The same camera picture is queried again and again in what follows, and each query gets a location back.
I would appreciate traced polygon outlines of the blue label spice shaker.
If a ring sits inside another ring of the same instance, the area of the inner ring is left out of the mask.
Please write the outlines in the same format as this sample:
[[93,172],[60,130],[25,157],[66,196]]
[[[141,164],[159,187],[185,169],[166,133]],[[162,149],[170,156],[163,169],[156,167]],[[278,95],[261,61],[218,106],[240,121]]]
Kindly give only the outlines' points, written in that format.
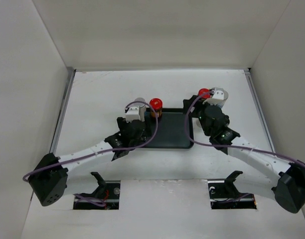
[[229,94],[226,90],[223,91],[223,100],[218,104],[220,108],[223,108],[224,104],[228,100]]

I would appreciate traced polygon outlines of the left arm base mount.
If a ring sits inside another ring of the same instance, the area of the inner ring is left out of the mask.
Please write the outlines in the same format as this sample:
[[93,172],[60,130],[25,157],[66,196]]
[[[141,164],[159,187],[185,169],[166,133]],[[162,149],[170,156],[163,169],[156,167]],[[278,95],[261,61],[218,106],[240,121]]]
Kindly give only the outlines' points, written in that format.
[[91,172],[97,181],[92,193],[75,195],[74,210],[118,210],[120,203],[121,182],[105,181],[98,172]]

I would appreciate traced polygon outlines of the silver lid blue shaker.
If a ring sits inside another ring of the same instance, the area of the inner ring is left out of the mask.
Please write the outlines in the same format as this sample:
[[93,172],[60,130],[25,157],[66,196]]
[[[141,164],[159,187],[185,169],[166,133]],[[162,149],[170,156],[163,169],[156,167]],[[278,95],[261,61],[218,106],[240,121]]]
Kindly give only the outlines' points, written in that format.
[[146,112],[146,104],[144,98],[136,98],[135,101],[139,101],[139,103],[135,103],[135,105],[139,108],[139,116],[141,121],[145,121],[145,112]]

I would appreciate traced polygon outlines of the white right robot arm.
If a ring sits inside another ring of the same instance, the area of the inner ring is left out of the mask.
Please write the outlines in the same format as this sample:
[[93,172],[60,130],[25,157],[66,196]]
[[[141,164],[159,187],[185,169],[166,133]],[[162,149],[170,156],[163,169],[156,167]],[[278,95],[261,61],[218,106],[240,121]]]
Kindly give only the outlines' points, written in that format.
[[199,120],[203,133],[209,138],[206,147],[237,158],[267,177],[259,180],[246,176],[241,182],[230,179],[224,184],[225,193],[230,197],[236,197],[242,191],[261,195],[275,200],[290,213],[298,213],[305,204],[305,163],[259,149],[232,130],[229,117],[221,109],[223,102],[224,97],[208,92],[184,99],[185,119]]

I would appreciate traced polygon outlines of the red lid sauce jar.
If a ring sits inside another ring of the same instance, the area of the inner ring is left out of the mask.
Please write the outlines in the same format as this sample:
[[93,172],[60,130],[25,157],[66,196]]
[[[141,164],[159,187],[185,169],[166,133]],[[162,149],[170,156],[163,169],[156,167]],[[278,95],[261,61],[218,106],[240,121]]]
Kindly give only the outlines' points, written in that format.
[[202,88],[198,91],[198,96],[201,96],[203,99],[208,99],[211,97],[211,91],[208,88]]

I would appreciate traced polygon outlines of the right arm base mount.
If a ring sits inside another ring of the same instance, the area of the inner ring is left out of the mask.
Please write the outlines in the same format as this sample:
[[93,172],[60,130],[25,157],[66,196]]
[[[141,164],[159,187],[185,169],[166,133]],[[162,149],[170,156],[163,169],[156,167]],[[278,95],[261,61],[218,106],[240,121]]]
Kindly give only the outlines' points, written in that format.
[[213,210],[257,209],[253,194],[240,193],[234,185],[242,171],[234,171],[225,179],[208,180],[210,207]]

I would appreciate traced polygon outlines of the red lid chili jar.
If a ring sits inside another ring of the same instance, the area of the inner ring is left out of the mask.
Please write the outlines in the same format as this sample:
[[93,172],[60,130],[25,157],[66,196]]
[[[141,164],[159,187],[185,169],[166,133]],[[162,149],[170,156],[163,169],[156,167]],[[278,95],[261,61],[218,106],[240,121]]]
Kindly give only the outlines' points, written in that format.
[[150,105],[153,108],[153,110],[151,110],[151,117],[157,117],[160,118],[162,115],[162,107],[163,107],[163,102],[161,99],[159,98],[153,98],[150,100]]

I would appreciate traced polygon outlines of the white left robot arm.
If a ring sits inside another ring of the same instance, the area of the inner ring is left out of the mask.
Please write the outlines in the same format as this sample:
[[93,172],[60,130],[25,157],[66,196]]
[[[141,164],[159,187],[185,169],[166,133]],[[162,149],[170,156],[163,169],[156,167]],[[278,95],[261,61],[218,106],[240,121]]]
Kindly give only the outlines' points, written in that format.
[[65,194],[73,194],[70,180],[82,173],[96,178],[88,186],[93,198],[101,198],[105,193],[102,177],[91,169],[100,163],[109,163],[137,148],[149,144],[155,137],[158,127],[150,121],[117,119],[119,131],[87,149],[63,156],[48,153],[42,157],[35,169],[24,176],[44,207],[57,202]]

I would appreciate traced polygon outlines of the clear lid salt grinder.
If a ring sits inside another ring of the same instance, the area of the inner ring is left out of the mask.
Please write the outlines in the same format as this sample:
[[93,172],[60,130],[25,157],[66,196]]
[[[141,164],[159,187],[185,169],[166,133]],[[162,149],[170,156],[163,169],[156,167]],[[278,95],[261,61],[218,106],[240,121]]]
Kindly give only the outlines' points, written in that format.
[[201,126],[201,123],[200,123],[200,120],[198,120],[198,119],[196,120],[196,125],[197,125],[198,127],[202,127],[202,126]]

